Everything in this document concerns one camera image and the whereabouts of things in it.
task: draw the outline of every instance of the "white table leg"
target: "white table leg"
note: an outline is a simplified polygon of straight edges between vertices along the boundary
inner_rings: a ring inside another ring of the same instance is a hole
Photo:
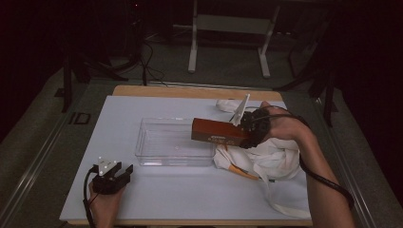
[[[197,60],[197,56],[198,56],[197,22],[198,22],[198,0],[194,0],[193,1],[192,47],[190,48],[189,67],[187,69],[187,71],[189,73],[194,73],[196,71],[196,60]]]
[[[272,35],[273,35],[273,30],[275,28],[276,20],[277,20],[277,17],[278,17],[278,12],[279,12],[279,6],[276,7],[275,12],[273,14],[272,21],[269,24],[269,27],[267,29],[264,44],[263,44],[262,47],[258,48],[258,55],[259,55],[260,66],[261,66],[261,73],[262,73],[263,78],[269,78],[270,77],[270,70],[269,70],[269,66],[267,65],[266,50],[267,50],[267,47],[269,46],[270,39],[272,38]]]

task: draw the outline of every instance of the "transparent plastic box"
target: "transparent plastic box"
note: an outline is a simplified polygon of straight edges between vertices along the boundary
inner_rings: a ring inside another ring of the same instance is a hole
[[[193,119],[143,118],[135,155],[140,165],[209,166],[214,144],[191,140]]]

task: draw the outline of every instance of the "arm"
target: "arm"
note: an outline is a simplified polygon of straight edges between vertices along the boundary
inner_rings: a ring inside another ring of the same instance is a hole
[[[283,114],[287,111],[268,107],[270,114]],[[271,129],[265,137],[297,142],[300,156],[306,166],[325,179],[337,182],[337,179],[324,158],[311,129],[293,118],[274,118]],[[336,190],[307,176],[308,200],[312,221],[315,227],[355,227],[348,201]]]

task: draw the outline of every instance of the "white strap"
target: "white strap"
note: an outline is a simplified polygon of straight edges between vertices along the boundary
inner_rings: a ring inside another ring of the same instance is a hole
[[[260,175],[261,179],[266,183],[266,185],[269,189],[268,200],[269,200],[270,205],[274,209],[276,209],[277,211],[281,212],[284,215],[291,216],[291,217],[297,217],[297,218],[301,218],[301,219],[308,219],[311,217],[311,213],[309,211],[300,210],[300,209],[292,208],[292,207],[287,207],[287,206],[283,206],[283,205],[275,203],[273,201],[272,191],[270,191],[270,181],[267,179],[267,175],[265,175],[265,172],[263,171],[263,169],[258,165],[254,165],[254,170]]]

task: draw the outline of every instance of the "white table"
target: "white table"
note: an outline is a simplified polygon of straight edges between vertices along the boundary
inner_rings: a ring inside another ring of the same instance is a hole
[[[106,99],[60,219],[87,224],[82,204],[84,177],[101,156],[123,162],[123,170],[134,164],[117,217],[120,225],[312,225],[310,219],[287,217],[271,208],[262,181],[214,165],[139,165],[134,152],[142,117],[227,121],[231,114],[218,111],[215,101],[241,100],[245,93],[251,94],[250,105],[259,105],[261,100],[284,105],[278,93],[269,91],[118,86],[114,96]],[[306,190],[300,185],[304,180],[301,173],[296,181],[279,183],[278,188],[307,206],[306,196],[300,193]]]

